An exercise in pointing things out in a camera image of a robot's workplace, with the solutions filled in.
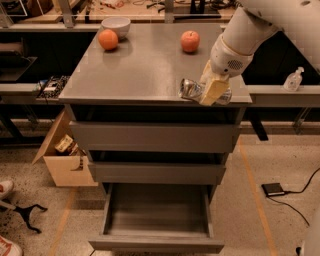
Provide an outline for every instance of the white bowl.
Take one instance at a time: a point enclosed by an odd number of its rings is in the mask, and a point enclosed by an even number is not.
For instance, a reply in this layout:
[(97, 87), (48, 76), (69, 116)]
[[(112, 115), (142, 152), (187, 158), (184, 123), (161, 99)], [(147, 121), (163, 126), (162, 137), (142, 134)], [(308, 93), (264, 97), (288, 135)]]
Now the white bowl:
[(130, 29), (130, 24), (131, 20), (126, 17), (110, 17), (101, 22), (102, 27), (114, 31), (119, 40), (126, 37)]

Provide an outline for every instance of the gray cabinet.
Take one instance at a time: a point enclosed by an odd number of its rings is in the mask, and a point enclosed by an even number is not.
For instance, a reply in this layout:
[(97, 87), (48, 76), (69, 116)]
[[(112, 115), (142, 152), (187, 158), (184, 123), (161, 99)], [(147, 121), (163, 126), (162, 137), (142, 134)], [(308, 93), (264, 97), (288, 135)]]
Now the gray cabinet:
[[(220, 33), (214, 24), (191, 26), (203, 42)], [(113, 52), (94, 39), (60, 95), (92, 177), (106, 195), (102, 228), (89, 238), (97, 250), (223, 248), (209, 205), (250, 97), (237, 81), (228, 106), (204, 107), (178, 97), (181, 79), (200, 77), (210, 50), (204, 43), (195, 55), (183, 53), (178, 38), (187, 29), (132, 24)]]

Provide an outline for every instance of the yellow tape line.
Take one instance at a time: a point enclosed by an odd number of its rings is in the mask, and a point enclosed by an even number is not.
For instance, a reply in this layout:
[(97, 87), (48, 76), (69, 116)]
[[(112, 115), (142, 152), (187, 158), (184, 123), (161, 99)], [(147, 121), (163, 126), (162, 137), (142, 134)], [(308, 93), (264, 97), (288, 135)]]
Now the yellow tape line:
[(73, 204), (73, 201), (74, 201), (74, 198), (75, 198), (75, 195), (77, 193), (77, 188), (72, 188), (69, 192), (69, 196), (68, 196), (68, 200), (66, 202), (66, 205), (64, 207), (64, 211), (63, 211), (63, 214), (61, 216), (61, 219), (60, 219), (60, 223), (59, 223), (59, 226), (57, 228), (57, 231), (56, 231), (56, 235), (55, 235), (55, 238), (50, 246), (50, 251), (49, 251), (49, 256), (55, 256), (56, 255), (56, 251), (57, 251), (57, 248), (59, 246), (59, 243), (60, 243), (60, 240), (61, 240), (61, 237), (63, 235), (63, 232), (64, 232), (64, 229), (66, 227), (66, 224), (67, 224), (67, 220), (68, 220), (68, 217), (69, 217), (69, 214), (70, 214), (70, 210), (71, 210), (71, 206)]
[(259, 213), (260, 221), (262, 223), (263, 231), (264, 231), (264, 234), (265, 234), (265, 236), (267, 238), (267, 243), (268, 243), (268, 247), (269, 247), (269, 250), (270, 250), (270, 254), (272, 256), (277, 256), (278, 255), (277, 249), (276, 249), (276, 246), (275, 246), (272, 234), (271, 234), (271, 230), (270, 230), (270, 227), (269, 227), (269, 223), (268, 223), (266, 214), (265, 214), (264, 209), (263, 209), (262, 202), (260, 200), (259, 194), (257, 193), (256, 182), (254, 180), (254, 177), (253, 177), (253, 174), (252, 174), (252, 171), (251, 171), (251, 168), (250, 168), (250, 164), (249, 164), (249, 161), (248, 161), (248, 158), (247, 158), (247, 154), (246, 154), (244, 148), (242, 147), (241, 138), (239, 138), (239, 140), (238, 140), (238, 145), (239, 145), (240, 154), (242, 156), (242, 160), (243, 160), (244, 165), (246, 167), (246, 171), (247, 171), (247, 175), (248, 175), (248, 180), (249, 180), (251, 192), (252, 192), (254, 200), (256, 202), (256, 206), (257, 206), (257, 210), (258, 210), (258, 213)]

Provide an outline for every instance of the metal object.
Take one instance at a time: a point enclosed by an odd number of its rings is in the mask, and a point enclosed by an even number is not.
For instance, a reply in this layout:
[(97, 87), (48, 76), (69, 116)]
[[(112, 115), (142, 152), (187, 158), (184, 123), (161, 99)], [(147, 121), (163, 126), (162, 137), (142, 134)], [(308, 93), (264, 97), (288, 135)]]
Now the metal object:
[[(204, 92), (205, 85), (198, 84), (197, 82), (190, 79), (182, 79), (180, 83), (179, 96), (183, 99), (198, 101), (201, 98), (202, 93)], [(219, 105), (229, 104), (232, 97), (231, 88), (228, 88), (219, 99), (215, 102)]]
[(296, 134), (301, 134), (301, 132), (302, 132), (301, 126), (302, 126), (304, 120), (306, 119), (306, 117), (308, 116), (308, 114), (310, 113), (310, 110), (311, 110), (311, 108), (301, 109), (300, 113), (295, 118), (295, 120), (292, 124), (292, 127), (295, 130)]
[(162, 5), (163, 6), (163, 7), (158, 9), (158, 13), (160, 13), (163, 10), (165, 10), (165, 2), (155, 2), (155, 3), (152, 3), (152, 4), (148, 4), (147, 5), (147, 9), (149, 9), (150, 7), (153, 7), (153, 6), (157, 6), (157, 5)]
[(63, 15), (63, 22), (67, 28), (73, 28), (76, 24), (69, 1), (58, 0)]
[(199, 101), (204, 91), (204, 85), (190, 79), (182, 79), (180, 83), (179, 96), (183, 99)]
[(164, 23), (173, 23), (174, 22), (174, 14), (173, 14), (174, 1), (165, 0), (164, 6), (165, 6)]
[(229, 104), (230, 100), (232, 97), (232, 91), (231, 88), (229, 87), (228, 90), (226, 90), (220, 97), (217, 99), (215, 103), (219, 105), (227, 105)]
[(0, 1), (0, 26), (3, 28), (9, 28), (13, 25), (12, 19), (7, 15), (1, 1)]

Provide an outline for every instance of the open drawer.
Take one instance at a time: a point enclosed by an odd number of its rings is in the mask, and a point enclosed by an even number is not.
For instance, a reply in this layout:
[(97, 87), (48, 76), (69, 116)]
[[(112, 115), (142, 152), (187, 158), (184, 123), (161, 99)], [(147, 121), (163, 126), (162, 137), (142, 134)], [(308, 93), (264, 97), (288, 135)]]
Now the open drawer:
[(96, 250), (219, 253), (205, 186), (106, 184), (105, 219)]

